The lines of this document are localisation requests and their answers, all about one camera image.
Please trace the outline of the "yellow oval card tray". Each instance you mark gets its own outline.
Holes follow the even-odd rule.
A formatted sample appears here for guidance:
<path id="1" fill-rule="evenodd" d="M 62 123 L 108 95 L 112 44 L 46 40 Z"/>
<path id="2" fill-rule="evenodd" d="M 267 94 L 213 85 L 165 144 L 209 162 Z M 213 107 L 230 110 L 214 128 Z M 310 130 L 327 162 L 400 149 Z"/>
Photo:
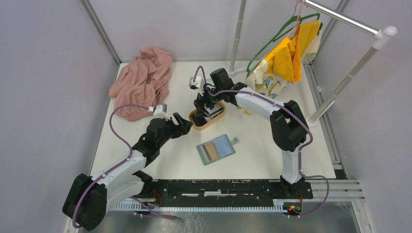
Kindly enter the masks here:
<path id="1" fill-rule="evenodd" d="M 220 101 L 215 104 L 212 110 L 207 110 L 208 113 L 212 113 L 211 116 L 202 116 L 197 110 L 193 110 L 189 114 L 189 119 L 193 123 L 193 128 L 201 131 L 217 122 L 225 114 L 225 106 Z"/>

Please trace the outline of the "yellow credit card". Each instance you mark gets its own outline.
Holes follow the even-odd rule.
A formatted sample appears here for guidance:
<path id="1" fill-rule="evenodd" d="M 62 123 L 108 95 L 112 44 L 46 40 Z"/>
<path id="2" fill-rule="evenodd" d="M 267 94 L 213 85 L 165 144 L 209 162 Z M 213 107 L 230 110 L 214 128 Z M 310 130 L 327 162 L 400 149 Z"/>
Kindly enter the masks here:
<path id="1" fill-rule="evenodd" d="M 216 151 L 216 148 L 215 148 L 215 146 L 213 145 L 212 142 L 208 142 L 208 143 L 205 144 L 205 152 L 206 152 L 206 155 L 207 155 L 209 161 L 214 161 L 214 160 L 219 159 L 219 155 L 218 155 L 218 153 Z"/>

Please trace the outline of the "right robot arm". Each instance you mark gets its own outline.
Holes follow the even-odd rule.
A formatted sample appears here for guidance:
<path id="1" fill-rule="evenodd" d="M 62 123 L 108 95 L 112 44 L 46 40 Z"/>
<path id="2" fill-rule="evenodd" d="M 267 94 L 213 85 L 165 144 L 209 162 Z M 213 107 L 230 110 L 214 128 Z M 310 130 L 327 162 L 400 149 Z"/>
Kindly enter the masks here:
<path id="1" fill-rule="evenodd" d="M 213 71 L 210 76 L 213 83 L 208 83 L 205 75 L 195 74 L 189 80 L 190 89 L 198 91 L 193 102 L 195 109 L 189 115 L 193 126 L 200 129 L 212 124 L 223 114 L 223 102 L 267 119 L 273 140 L 282 152 L 281 193 L 287 198 L 295 197 L 306 180 L 301 171 L 301 149 L 307 145 L 307 138 L 313 140 L 298 103 L 275 101 L 242 82 L 233 83 L 224 68 Z"/>

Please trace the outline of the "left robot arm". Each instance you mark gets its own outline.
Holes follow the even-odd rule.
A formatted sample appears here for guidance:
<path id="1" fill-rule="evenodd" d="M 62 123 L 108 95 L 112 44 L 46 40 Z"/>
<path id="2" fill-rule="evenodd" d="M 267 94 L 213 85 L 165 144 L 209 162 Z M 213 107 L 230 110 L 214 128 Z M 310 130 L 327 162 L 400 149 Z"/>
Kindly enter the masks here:
<path id="1" fill-rule="evenodd" d="M 122 201 L 135 195 L 150 196 L 153 179 L 143 169 L 159 156 L 168 140 L 188 134 L 192 126 L 178 113 L 170 118 L 152 119 L 146 133 L 124 158 L 93 175 L 82 173 L 74 179 L 62 207 L 63 214 L 71 218 L 76 228 L 91 231 Z"/>

